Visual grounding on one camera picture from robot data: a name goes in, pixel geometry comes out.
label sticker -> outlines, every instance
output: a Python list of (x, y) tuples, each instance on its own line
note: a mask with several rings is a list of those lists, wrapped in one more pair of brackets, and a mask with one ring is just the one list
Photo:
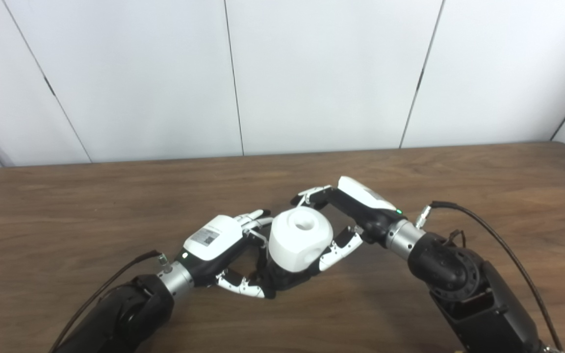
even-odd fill
[(201, 228), (195, 232), (195, 234), (191, 235), (191, 240), (208, 247), (218, 236), (219, 233), (213, 230)]

robotic arm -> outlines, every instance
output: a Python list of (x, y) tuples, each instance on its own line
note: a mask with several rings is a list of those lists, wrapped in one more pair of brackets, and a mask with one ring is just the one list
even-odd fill
[[(356, 225), (334, 237), (318, 212), (329, 203)], [(301, 192), (292, 204), (296, 207), (274, 219), (266, 210), (234, 218), (218, 215), (184, 242), (173, 263), (159, 257), (163, 271), (110, 290), (50, 353), (133, 353), (170, 319), (174, 302), (193, 287), (216, 284), (273, 299), (277, 291), (304, 283), (364, 242), (380, 244), (407, 262), (468, 353), (560, 353), (542, 343), (535, 323), (488, 261), (458, 248), (452, 237), (422, 230), (430, 206), (414, 225), (379, 194), (346, 176), (336, 188)], [(270, 224), (269, 238), (258, 232)], [(229, 265), (248, 246), (257, 246), (259, 257), (256, 271), (243, 277)]]
[[(139, 275), (110, 290), (62, 344), (56, 341), (50, 353), (133, 353), (170, 319), (175, 301), (191, 288), (231, 282), (234, 272), (228, 266), (248, 246), (266, 246), (258, 230), (272, 222), (268, 215), (267, 210), (234, 218), (218, 215), (186, 239), (173, 263), (159, 257), (163, 271)], [(247, 285), (236, 288), (240, 291)], [(254, 297), (266, 295), (260, 288), (247, 291)]]
[(291, 202), (318, 209), (331, 203), (354, 219), (361, 239), (406, 261), (469, 353), (559, 352), (542, 343), (536, 324), (491, 263), (422, 230), (429, 206), (414, 225), (383, 197), (346, 176), (337, 188), (313, 188)]

white block with hole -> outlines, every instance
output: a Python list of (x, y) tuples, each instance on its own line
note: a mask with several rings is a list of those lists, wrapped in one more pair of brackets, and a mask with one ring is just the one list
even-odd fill
[(333, 241), (333, 227), (320, 212), (305, 206), (274, 218), (269, 254), (289, 272), (304, 271)]

cable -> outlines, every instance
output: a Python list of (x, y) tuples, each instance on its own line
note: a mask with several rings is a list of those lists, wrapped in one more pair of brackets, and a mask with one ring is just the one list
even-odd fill
[(453, 232), (450, 234), (450, 236), (448, 237), (448, 239), (446, 239), (446, 241), (444, 242), (444, 245), (455, 245), (455, 238), (458, 237), (459, 235), (462, 236), (462, 248), (466, 248), (466, 234), (463, 232), (463, 230), (453, 230)]
[(500, 244), (500, 246), (503, 247), (503, 249), (509, 255), (509, 257), (511, 257), (511, 259), (514, 262), (514, 264), (516, 265), (516, 267), (518, 267), (518, 270), (520, 271), (520, 274), (524, 277), (525, 281), (527, 281), (527, 284), (529, 285), (529, 288), (531, 289), (533, 296), (536, 298), (536, 302), (538, 302), (538, 306), (540, 307), (540, 311), (542, 311), (542, 316), (544, 316), (544, 321), (546, 321), (546, 325), (548, 326), (548, 329), (551, 332), (551, 337), (553, 339), (553, 342), (555, 342), (555, 346), (560, 351), (563, 351), (561, 341), (559, 340), (559, 336), (557, 335), (557, 331), (555, 331), (555, 327), (553, 327), (553, 323), (552, 323), (551, 317), (549, 315), (549, 311), (546, 309), (546, 306), (544, 304), (544, 301), (542, 300), (540, 292), (538, 291), (538, 289), (536, 288), (536, 285), (531, 280), (531, 277), (529, 277), (527, 270), (524, 268), (524, 266), (522, 266), (522, 263), (520, 263), (520, 260), (518, 260), (518, 257), (516, 257), (514, 252), (511, 250), (511, 248), (509, 248), (509, 245), (507, 245), (507, 243), (505, 243), (503, 238), (500, 237), (500, 235), (498, 235), (498, 233), (496, 233), (496, 231), (493, 230), (493, 228), (491, 226), (489, 226), (489, 224), (487, 224), (481, 217), (479, 217), (477, 214), (475, 214), (471, 210), (468, 210), (468, 208), (465, 208), (463, 206), (459, 206), (458, 204), (453, 203), (453, 202), (446, 202), (446, 201), (433, 201), (430, 204), (430, 207), (431, 208), (452, 208), (453, 210), (461, 211), (461, 212), (465, 213), (466, 215), (469, 215), (475, 221), (477, 221), (477, 223), (479, 223), (483, 228), (485, 228), (485, 230), (487, 230), (491, 234), (491, 236), (493, 236), (494, 239), (496, 239), (496, 241)]
[(65, 335), (67, 335), (67, 332), (69, 331), (69, 329), (71, 329), (71, 326), (73, 326), (74, 323), (76, 323), (76, 320), (78, 319), (78, 317), (80, 317), (80, 315), (86, 310), (86, 308), (88, 308), (88, 306), (97, 297), (99, 297), (99, 295), (102, 294), (102, 292), (108, 286), (110, 286), (110, 284), (112, 282), (114, 282), (115, 279), (117, 279), (119, 276), (121, 276), (123, 274), (123, 272), (126, 272), (128, 270), (128, 268), (134, 266), (135, 264), (140, 263), (141, 261), (145, 261), (147, 259), (150, 259), (151, 257), (157, 257), (159, 255), (161, 255), (161, 253), (157, 252), (156, 250), (146, 252), (143, 255), (137, 256), (134, 260), (132, 260), (128, 264), (126, 264), (126, 266), (123, 266), (121, 268), (121, 270), (118, 270), (117, 273), (112, 275), (112, 277), (110, 277), (110, 279), (108, 279), (108, 281), (106, 281), (106, 283), (102, 284), (102, 286), (99, 287), (99, 289), (95, 293), (93, 293), (93, 295), (91, 295), (90, 298), (87, 301), (85, 301), (84, 304), (82, 304), (82, 306), (78, 309), (78, 311), (76, 311), (76, 313), (71, 317), (69, 322), (67, 322), (67, 324), (65, 325), (65, 328), (62, 329), (62, 332), (60, 333), (60, 335), (58, 335), (56, 342), (53, 343), (53, 346), (51, 347), (51, 349), (49, 350), (48, 353), (54, 353), (54, 351), (56, 351), (58, 346), (60, 346), (60, 342), (62, 342), (62, 339), (65, 338)]

wood grain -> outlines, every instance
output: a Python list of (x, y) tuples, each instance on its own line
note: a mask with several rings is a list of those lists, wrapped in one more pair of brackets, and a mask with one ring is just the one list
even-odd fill
[[(471, 208), (505, 237), (542, 291), (565, 343), (565, 145), (335, 152), (0, 169), (0, 353), (45, 352), (79, 305), (136, 255), (175, 254), (217, 214), (268, 207), (348, 175), (415, 218), (435, 199)], [(339, 230), (350, 220), (326, 208)], [(551, 342), (501, 248), (473, 221), (438, 210), (426, 230), (462, 228)], [(247, 273), (249, 252), (237, 270)], [(144, 263), (128, 272), (155, 273)], [(459, 342), (406, 264), (361, 246), (275, 300), (198, 288), (142, 353), (452, 353)]]

